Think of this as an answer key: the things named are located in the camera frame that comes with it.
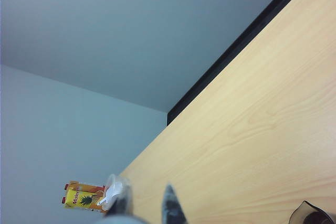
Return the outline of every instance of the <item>desk surface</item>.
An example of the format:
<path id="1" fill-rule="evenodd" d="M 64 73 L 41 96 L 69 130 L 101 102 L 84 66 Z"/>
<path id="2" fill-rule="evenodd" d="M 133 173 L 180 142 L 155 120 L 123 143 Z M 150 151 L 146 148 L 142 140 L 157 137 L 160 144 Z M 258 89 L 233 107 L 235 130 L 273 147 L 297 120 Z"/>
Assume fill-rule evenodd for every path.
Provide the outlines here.
<path id="1" fill-rule="evenodd" d="M 167 182 L 190 223 L 336 212 L 336 0 L 292 0 L 122 175 L 153 223 Z"/>

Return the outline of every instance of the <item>blurry object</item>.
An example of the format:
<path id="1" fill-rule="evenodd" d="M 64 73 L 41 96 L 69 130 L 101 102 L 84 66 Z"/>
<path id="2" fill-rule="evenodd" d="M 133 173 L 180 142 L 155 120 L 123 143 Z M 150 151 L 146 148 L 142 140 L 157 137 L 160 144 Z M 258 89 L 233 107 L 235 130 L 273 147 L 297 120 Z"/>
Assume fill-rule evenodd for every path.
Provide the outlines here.
<path id="1" fill-rule="evenodd" d="M 106 217 L 96 224 L 148 224 L 132 213 L 132 191 L 129 184 L 123 187 Z M 182 207 L 171 185 L 167 185 L 162 201 L 162 224 L 187 224 Z"/>
<path id="2" fill-rule="evenodd" d="M 101 205 L 103 210 L 109 210 L 118 197 L 120 199 L 127 197 L 127 202 L 131 202 L 131 186 L 126 178 L 111 174 L 107 180 L 103 198 L 97 203 L 97 205 Z"/>
<path id="3" fill-rule="evenodd" d="M 289 224 L 336 224 L 335 215 L 304 201 L 289 219 Z"/>

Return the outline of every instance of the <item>dark object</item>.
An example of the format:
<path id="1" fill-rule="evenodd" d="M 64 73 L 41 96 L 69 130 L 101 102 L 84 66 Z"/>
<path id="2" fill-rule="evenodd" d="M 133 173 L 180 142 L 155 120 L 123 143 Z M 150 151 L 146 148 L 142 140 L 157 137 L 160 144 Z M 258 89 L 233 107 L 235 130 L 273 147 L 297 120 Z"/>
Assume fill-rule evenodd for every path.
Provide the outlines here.
<path id="1" fill-rule="evenodd" d="M 259 16 L 229 46 L 218 60 L 186 92 L 167 115 L 169 125 L 192 100 L 257 36 L 257 34 L 290 2 L 291 0 L 273 0 Z"/>
<path id="2" fill-rule="evenodd" d="M 289 224 L 335 224 L 335 222 L 333 221 L 333 215 L 324 212 L 308 201 L 304 201 L 293 212 Z"/>
<path id="3" fill-rule="evenodd" d="M 182 207 L 177 199 L 174 189 L 167 185 L 162 201 L 163 224 L 187 224 Z"/>

